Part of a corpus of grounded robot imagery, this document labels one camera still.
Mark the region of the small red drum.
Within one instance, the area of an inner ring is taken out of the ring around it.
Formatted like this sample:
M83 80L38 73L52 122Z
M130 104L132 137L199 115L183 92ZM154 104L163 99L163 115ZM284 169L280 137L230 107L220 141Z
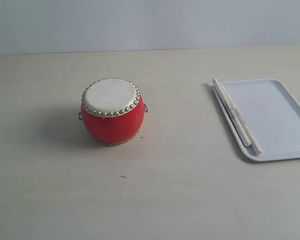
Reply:
M99 142L119 145L137 135L147 112L135 83L108 77L94 81L83 91L78 118Z

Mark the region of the white plastic tray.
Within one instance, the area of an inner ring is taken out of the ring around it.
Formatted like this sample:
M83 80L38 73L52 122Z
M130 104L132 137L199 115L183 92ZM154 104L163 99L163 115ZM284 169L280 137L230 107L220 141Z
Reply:
M262 153L244 146L216 89L214 95L246 158L255 162L300 159L300 104L274 78L221 82L247 123Z

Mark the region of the white drumstick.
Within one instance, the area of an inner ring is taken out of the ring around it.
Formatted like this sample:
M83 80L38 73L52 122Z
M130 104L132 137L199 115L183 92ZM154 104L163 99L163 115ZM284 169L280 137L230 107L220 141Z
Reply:
M246 124L245 120L243 119L242 115L240 114L239 110L237 109L234 101L227 93L224 86L222 86L216 78L212 79L212 83L221 98L237 133L245 147L252 147L255 154L258 156L262 153L262 149L259 146L257 140L253 136L252 132L249 130L248 125Z
M230 101L228 100L227 96L226 96L226 92L223 90L222 86L219 84L219 83L215 83L215 88L235 126L235 129L243 143L243 145L245 147L249 147L251 145L251 141L249 140L244 128L242 127L236 113L235 113L235 110L233 109Z

